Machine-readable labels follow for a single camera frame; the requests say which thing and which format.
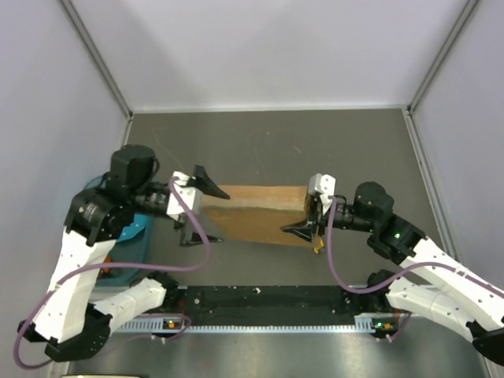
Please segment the yellow utility knife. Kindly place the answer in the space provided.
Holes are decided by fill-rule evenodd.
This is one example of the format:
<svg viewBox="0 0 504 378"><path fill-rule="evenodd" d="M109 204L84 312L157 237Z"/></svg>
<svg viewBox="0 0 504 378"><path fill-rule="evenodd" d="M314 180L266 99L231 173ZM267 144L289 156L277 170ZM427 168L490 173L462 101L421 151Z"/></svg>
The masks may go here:
<svg viewBox="0 0 504 378"><path fill-rule="evenodd" d="M324 240L321 236L315 235L313 238L313 252L319 254L324 249Z"/></svg>

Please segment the brown cardboard express box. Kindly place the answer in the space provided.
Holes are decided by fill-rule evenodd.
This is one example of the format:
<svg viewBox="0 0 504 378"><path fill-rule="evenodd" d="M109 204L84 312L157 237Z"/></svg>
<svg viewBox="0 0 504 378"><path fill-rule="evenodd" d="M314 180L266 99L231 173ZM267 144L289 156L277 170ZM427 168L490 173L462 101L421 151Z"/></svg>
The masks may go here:
<svg viewBox="0 0 504 378"><path fill-rule="evenodd" d="M282 230L306 220L307 187L225 185L224 191L229 199L205 195L202 212L226 239L282 246L313 245Z"/></svg>

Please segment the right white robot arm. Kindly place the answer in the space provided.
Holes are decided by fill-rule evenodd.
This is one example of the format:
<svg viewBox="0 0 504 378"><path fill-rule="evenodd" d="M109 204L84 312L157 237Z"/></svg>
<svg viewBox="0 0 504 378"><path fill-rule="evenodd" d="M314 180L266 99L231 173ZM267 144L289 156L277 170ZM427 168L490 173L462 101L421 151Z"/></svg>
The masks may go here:
<svg viewBox="0 0 504 378"><path fill-rule="evenodd" d="M425 232L396 215L394 199L376 182L358 185L347 203L335 193L335 178L316 174L306 195L306 219L286 225L283 232L312 242L326 239L328 263L335 228L366 232L373 252L401 270L375 275L379 283L345 291L368 295L376 311L403 310L420 315L459 334L486 359L503 363L503 290L488 283L443 251Z"/></svg>

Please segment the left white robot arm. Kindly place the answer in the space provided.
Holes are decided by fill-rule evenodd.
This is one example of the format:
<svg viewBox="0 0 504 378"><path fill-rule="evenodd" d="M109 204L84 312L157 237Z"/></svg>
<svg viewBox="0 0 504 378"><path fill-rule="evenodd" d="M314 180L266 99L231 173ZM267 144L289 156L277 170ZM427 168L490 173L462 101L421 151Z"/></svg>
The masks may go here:
<svg viewBox="0 0 504 378"><path fill-rule="evenodd" d="M178 305L171 266L132 263L146 276L125 291L91 301L99 273L111 266L110 251L136 215L170 219L176 228L192 224L183 244L211 246L198 222L204 196L228 199L198 165L191 174L175 172L169 182L155 176L159 160L148 146L125 145L115 151L109 170L96 187L75 195L64 222L61 250L47 293L17 329L17 339L43 343L51 362L94 357L121 326L153 309Z"/></svg>

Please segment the blue perforated plate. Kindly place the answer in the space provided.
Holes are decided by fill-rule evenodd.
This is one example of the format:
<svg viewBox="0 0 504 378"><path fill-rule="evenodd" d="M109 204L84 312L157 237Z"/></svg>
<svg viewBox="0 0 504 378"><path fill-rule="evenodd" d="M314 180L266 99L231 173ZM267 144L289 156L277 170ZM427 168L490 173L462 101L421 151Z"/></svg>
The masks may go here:
<svg viewBox="0 0 504 378"><path fill-rule="evenodd" d="M149 218L147 216L136 214L133 218L133 222L129 226L123 228L117 242L121 243L134 239L145 229L148 220Z"/></svg>

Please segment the teal plastic bin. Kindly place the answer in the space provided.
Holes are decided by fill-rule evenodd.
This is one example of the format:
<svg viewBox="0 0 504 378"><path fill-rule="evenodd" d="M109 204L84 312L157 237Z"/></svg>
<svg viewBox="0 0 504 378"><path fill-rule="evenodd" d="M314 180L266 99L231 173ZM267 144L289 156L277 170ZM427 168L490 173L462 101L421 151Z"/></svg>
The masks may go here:
<svg viewBox="0 0 504 378"><path fill-rule="evenodd" d="M108 256L112 258L112 262L132 262L143 264L146 262L150 236L153 230L154 219L148 217L145 229L140 232L134 239L117 242L114 248L109 252ZM112 268L109 278L98 278L97 285L99 287L119 287L127 286L134 280L134 277L139 273L135 268Z"/></svg>

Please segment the orange cup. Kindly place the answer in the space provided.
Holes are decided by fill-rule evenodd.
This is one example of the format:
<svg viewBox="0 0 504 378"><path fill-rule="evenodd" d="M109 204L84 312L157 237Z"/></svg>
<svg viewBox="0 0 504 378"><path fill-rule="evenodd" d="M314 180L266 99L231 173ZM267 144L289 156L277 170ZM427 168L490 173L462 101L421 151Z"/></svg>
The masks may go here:
<svg viewBox="0 0 504 378"><path fill-rule="evenodd" d="M107 256L104 263L107 265L109 263L112 262L112 258L110 256ZM104 267L104 268L101 268L100 271L99 271L99 274L98 274L98 277L100 279L103 279L103 278L109 278L111 276L111 268L110 267Z"/></svg>

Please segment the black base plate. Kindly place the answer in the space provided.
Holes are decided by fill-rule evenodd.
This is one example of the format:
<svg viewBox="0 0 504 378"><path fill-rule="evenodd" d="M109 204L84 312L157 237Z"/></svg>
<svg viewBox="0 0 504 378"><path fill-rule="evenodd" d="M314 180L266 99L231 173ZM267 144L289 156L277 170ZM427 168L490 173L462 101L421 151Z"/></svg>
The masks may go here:
<svg viewBox="0 0 504 378"><path fill-rule="evenodd" d="M384 294L352 294L339 286L192 286L173 289L149 314L182 313L194 326L351 324L364 313L394 314Z"/></svg>

